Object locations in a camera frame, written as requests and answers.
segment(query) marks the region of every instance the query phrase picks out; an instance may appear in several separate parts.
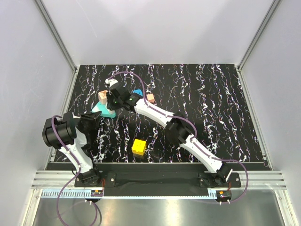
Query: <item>marble pattern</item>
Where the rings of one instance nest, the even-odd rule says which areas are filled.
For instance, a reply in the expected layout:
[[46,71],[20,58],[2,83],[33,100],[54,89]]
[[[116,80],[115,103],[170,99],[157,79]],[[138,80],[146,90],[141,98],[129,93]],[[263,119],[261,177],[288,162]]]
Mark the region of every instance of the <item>marble pattern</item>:
[[[110,75],[129,71],[144,81],[156,105],[181,111],[198,130],[198,139],[219,158],[263,161],[254,126],[234,65],[82,65],[69,110],[88,113]],[[129,90],[142,89],[132,75],[116,79]],[[145,116],[120,109],[115,119],[102,118],[90,155],[94,162],[197,162],[188,151],[170,145],[164,130]],[[144,158],[135,158],[134,139],[147,142]],[[60,152],[55,161],[68,161]]]

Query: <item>white wall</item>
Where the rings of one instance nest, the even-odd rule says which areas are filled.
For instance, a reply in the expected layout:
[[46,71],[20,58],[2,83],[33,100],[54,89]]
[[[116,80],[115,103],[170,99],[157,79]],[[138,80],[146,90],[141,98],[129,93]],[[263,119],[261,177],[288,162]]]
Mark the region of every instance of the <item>white wall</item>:
[[46,118],[59,113],[71,70],[32,0],[0,2],[1,225],[19,225],[46,161]]
[[284,0],[243,68],[273,167],[301,222],[301,1]]
[[76,64],[236,63],[272,0],[43,0]]

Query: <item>cable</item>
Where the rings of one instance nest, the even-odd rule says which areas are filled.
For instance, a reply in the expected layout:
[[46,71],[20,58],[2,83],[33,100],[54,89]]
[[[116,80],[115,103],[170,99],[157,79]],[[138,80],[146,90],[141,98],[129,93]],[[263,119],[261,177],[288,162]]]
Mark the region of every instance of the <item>cable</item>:
[[[109,77],[109,79],[112,79],[112,78],[114,78],[116,75],[119,75],[119,74],[122,74],[122,73],[128,73],[128,74],[131,74],[131,75],[135,76],[136,78],[138,78],[139,81],[140,81],[140,83],[141,83],[141,85],[142,85],[142,89],[143,89],[143,99],[144,99],[144,102],[145,102],[146,106],[149,107],[150,109],[152,109],[152,110],[154,110],[154,111],[160,113],[161,115],[164,115],[164,116],[165,116],[165,113],[161,112],[160,110],[158,110],[158,109],[152,107],[151,104],[148,104],[148,103],[147,103],[144,83],[143,83],[142,79],[141,79],[137,74],[135,74],[135,73],[133,73],[133,72],[117,72],[117,73],[113,74],[111,77]],[[197,137],[197,134],[198,134],[197,128],[196,128],[196,127],[195,127],[188,119],[185,119],[185,118],[180,117],[180,116],[175,116],[175,115],[167,115],[167,117],[170,117],[170,118],[176,118],[176,119],[183,120],[183,121],[187,122],[188,124],[190,124],[190,126],[192,126],[192,128],[193,128],[193,130],[194,130],[194,136],[190,139],[190,141],[191,141],[193,138]],[[195,146],[198,150],[200,150],[204,155],[206,155],[207,157],[210,157],[210,155],[208,155],[206,152],[204,152],[204,151],[203,151],[196,143],[193,143],[193,144],[194,144],[194,146]],[[238,163],[239,165],[241,165],[242,168],[244,169],[244,171],[245,171],[245,173],[246,173],[246,187],[245,187],[244,191],[242,192],[242,194],[241,194],[237,199],[231,201],[231,203],[232,203],[232,202],[237,202],[238,200],[240,200],[240,199],[245,195],[245,193],[246,193],[246,191],[247,191],[247,189],[248,189],[248,186],[249,186],[249,174],[248,174],[248,171],[246,170],[245,166],[244,166],[240,161],[237,161],[237,160],[234,160],[234,159],[219,159],[219,158],[214,158],[214,157],[211,157],[211,158],[212,158],[213,160],[223,161],[223,162],[237,162],[237,163]]]
[[[61,116],[59,116],[59,115],[55,115],[55,116],[53,116],[52,118],[51,118],[51,127],[52,127],[52,130],[53,130],[53,132],[55,133],[55,136],[56,136],[56,138],[58,139],[58,141],[61,143],[61,145],[66,149],[66,151],[68,151],[69,153],[70,153],[70,155],[72,156],[72,158],[74,158],[74,160],[76,161],[76,163],[77,163],[77,165],[79,166],[79,171],[77,172],[77,174],[74,176],[74,177],[72,177],[63,187],[62,187],[62,189],[60,190],[60,192],[59,192],[59,194],[58,194],[58,196],[57,196],[57,199],[56,199],[56,213],[57,213],[57,216],[58,216],[58,218],[60,219],[60,221],[61,221],[61,223],[64,225],[64,226],[68,226],[65,222],[64,222],[64,220],[62,219],[62,216],[61,216],[61,214],[60,214],[60,211],[59,211],[59,208],[58,208],[58,204],[59,204],[59,200],[60,200],[60,196],[61,196],[61,194],[63,193],[63,190],[67,187],[67,185],[68,184],[70,184],[79,174],[80,174],[80,170],[81,170],[81,168],[80,168],[80,163],[79,163],[79,160],[75,157],[75,155],[72,153],[72,152],[70,152],[70,150],[69,150],[69,148],[64,144],[64,142],[62,141],[62,139],[61,139],[61,137],[60,137],[60,135],[58,134],[58,132],[56,131],[56,128],[55,128],[55,118],[62,118]],[[94,221],[92,222],[92,224],[90,224],[90,226],[93,226],[94,224],[95,224],[95,222],[96,222],[96,219],[97,219],[97,209],[98,209],[98,206],[95,204],[95,203],[93,203],[93,202],[90,202],[90,204],[93,204],[93,206],[94,206],[94,208],[95,208],[95,219],[94,219]]]

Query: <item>reflective floor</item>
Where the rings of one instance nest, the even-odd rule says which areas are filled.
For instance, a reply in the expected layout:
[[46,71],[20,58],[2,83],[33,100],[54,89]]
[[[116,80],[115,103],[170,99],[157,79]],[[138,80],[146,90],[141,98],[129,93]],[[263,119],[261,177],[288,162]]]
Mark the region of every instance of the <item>reflective floor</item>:
[[[88,226],[95,209],[80,199],[61,199],[60,212],[70,226]],[[230,205],[195,200],[100,200],[102,226],[284,226],[273,191],[248,191]],[[56,199],[40,200],[34,226],[61,226]],[[100,225],[97,218],[95,225]]]

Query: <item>blue object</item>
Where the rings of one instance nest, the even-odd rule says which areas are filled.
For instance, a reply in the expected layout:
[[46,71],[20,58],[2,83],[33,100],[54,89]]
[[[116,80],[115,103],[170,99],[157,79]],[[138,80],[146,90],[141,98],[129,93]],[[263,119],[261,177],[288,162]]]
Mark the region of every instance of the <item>blue object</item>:
[[102,112],[102,114],[100,115],[102,117],[108,117],[108,118],[115,118],[116,117],[115,111],[114,111],[113,114],[110,114],[110,112],[108,111],[108,109],[106,108],[106,106],[102,105],[98,101],[98,103],[96,104],[96,106],[92,109],[92,112],[95,113],[95,112],[99,112],[99,111]]
[[136,89],[136,90],[133,91],[133,93],[139,94],[140,96],[143,97],[141,89]]

